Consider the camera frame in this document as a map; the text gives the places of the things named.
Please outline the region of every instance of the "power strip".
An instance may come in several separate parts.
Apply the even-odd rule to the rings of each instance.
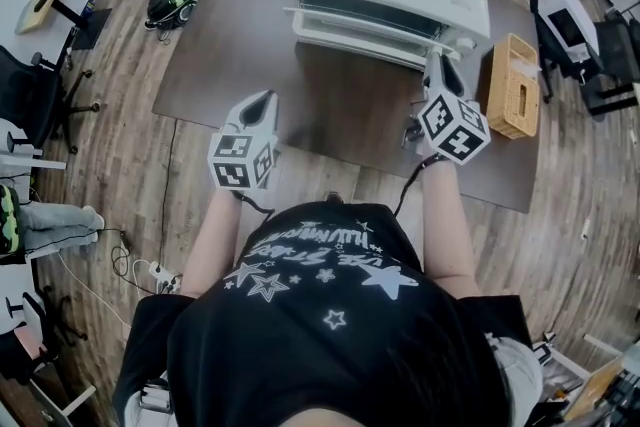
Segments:
[[[175,294],[180,291],[180,278],[176,277],[175,274],[165,269],[158,262],[151,262],[151,265],[149,265],[149,274],[151,274],[158,283],[162,284],[169,293]]]

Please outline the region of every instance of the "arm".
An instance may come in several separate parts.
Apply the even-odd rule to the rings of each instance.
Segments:
[[[230,191],[213,193],[182,278],[182,295],[198,298],[233,265],[242,203]]]
[[[480,295],[455,165],[436,162],[421,174],[424,272],[458,299]]]

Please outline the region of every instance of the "black t-shirt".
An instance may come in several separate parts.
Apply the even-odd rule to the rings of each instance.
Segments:
[[[486,333],[531,345],[516,296],[456,300],[382,205],[310,203],[254,232],[198,300],[136,310],[114,393],[168,370],[181,427],[275,427],[312,408],[376,425],[506,425]]]

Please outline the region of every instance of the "wooden floor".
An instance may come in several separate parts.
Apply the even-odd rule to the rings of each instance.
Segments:
[[[526,5],[526,0],[515,0]],[[75,69],[95,75],[83,85],[78,103],[100,102],[98,114],[82,115],[73,126],[78,155],[67,157],[58,142],[45,155],[67,159],[65,173],[42,174],[37,185],[45,201],[91,204],[107,227],[126,230],[132,258],[161,260],[180,272],[203,219],[212,192],[205,156],[211,130],[178,122],[173,158],[169,144],[175,121],[151,114],[151,105],[169,57],[180,36],[161,43],[143,27],[147,0],[98,0],[113,8],[95,49],[74,55]],[[594,18],[601,0],[585,0]],[[638,284],[638,170],[636,110],[609,115],[601,124],[587,116],[577,85],[556,77],[557,97],[541,104],[540,157],[531,213],[518,214],[465,199],[477,257],[477,276],[487,294],[517,293],[534,338],[558,333],[557,346],[578,363],[595,369],[606,359],[582,341],[591,333],[624,349],[639,334],[634,325],[640,302]],[[161,248],[162,197],[166,202],[166,243]],[[255,199],[282,210],[337,190],[354,201],[395,206],[403,180],[298,150],[285,149],[266,192]],[[240,242],[261,216],[243,207]],[[585,220],[588,240],[581,240]],[[417,187],[407,197],[400,221],[421,248],[421,206]],[[97,246],[64,251],[69,267],[97,294],[131,321],[138,294],[112,272],[113,233]],[[139,267],[141,282],[146,264]],[[118,375],[127,329],[104,305],[67,273],[57,256],[38,262],[41,285],[73,297],[68,318],[90,341],[65,352],[64,366],[78,391],[88,384],[98,392],[89,402],[100,425],[114,422],[110,394]],[[20,393],[1,383],[4,395]],[[14,409],[30,409],[16,399]],[[39,425],[35,420],[27,425]]]

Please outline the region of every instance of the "star print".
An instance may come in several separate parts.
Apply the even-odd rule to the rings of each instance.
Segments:
[[[329,324],[329,327],[332,331],[335,331],[340,326],[346,326],[347,323],[344,320],[344,312],[343,311],[333,311],[329,310],[329,314],[322,319],[323,322]]]
[[[372,265],[361,264],[359,267],[369,273],[369,278],[362,282],[363,285],[380,285],[387,295],[394,301],[398,298],[398,291],[402,285],[417,287],[418,282],[400,274],[400,267],[393,265],[378,269]]]
[[[247,265],[246,263],[242,262],[240,264],[240,268],[236,269],[228,276],[225,276],[224,279],[233,278],[235,276],[236,287],[240,288],[242,286],[242,283],[244,283],[244,280],[247,279],[251,274],[264,274],[266,272],[258,268],[260,265],[261,264],[259,263],[254,265]]]
[[[336,279],[333,275],[333,269],[320,269],[316,279],[322,280],[323,283],[328,283],[329,280]]]
[[[255,285],[247,296],[260,294],[268,303],[273,299],[273,295],[281,290],[289,290],[287,285],[284,285],[278,281],[280,274],[274,274],[269,278],[263,278],[262,276],[251,276],[251,279],[255,281]]]
[[[373,232],[373,230],[367,226],[367,223],[361,223],[360,221],[356,221],[356,224],[359,224],[364,231]]]

